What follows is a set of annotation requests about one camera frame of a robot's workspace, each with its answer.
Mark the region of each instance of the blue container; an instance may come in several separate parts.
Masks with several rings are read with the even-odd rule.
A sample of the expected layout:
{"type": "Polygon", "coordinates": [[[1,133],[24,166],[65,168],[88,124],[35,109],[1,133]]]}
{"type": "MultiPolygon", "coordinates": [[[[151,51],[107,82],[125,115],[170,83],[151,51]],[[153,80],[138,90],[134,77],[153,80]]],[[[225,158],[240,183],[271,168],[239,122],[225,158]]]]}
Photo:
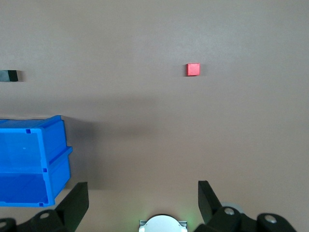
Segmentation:
{"type": "Polygon", "coordinates": [[[0,206],[45,207],[70,178],[64,123],[0,120],[0,206]]]}

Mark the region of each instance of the blue bin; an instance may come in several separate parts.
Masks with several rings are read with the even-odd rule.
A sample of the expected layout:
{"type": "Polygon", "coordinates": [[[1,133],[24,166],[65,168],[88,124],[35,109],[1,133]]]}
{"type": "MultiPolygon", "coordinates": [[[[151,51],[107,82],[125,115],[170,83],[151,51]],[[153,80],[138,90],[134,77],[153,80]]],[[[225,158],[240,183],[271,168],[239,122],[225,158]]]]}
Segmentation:
{"type": "Polygon", "coordinates": [[[0,206],[46,207],[70,178],[61,116],[0,120],[0,206]]]}

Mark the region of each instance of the white round object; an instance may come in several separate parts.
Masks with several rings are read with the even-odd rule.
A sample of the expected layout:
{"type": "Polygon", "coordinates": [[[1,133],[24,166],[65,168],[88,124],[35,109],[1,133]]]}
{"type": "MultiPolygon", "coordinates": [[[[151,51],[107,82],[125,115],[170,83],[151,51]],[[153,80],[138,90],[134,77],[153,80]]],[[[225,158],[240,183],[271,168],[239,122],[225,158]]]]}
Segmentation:
{"type": "Polygon", "coordinates": [[[167,215],[158,215],[152,217],[144,226],[141,226],[139,232],[187,232],[186,227],[173,217],[167,215]]]}

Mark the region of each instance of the gray floor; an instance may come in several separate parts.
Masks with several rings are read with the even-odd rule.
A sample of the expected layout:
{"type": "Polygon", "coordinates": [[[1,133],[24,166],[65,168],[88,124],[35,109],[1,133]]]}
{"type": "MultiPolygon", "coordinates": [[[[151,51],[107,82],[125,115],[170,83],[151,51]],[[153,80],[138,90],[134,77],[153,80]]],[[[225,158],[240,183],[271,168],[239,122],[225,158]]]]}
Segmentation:
{"type": "MultiPolygon", "coordinates": [[[[78,231],[202,222],[197,182],[309,228],[307,0],[0,0],[0,118],[63,115],[78,231]],[[185,64],[201,76],[185,77],[185,64]]],[[[38,209],[0,208],[22,222],[38,209]]]]}

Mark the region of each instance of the red cube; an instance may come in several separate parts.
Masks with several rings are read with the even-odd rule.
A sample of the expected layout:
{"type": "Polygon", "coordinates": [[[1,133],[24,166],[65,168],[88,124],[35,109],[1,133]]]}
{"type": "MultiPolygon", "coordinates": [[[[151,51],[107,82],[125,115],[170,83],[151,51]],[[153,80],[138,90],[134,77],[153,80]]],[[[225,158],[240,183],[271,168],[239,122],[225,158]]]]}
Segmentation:
{"type": "Polygon", "coordinates": [[[199,63],[187,64],[187,76],[199,76],[200,74],[199,63]]]}

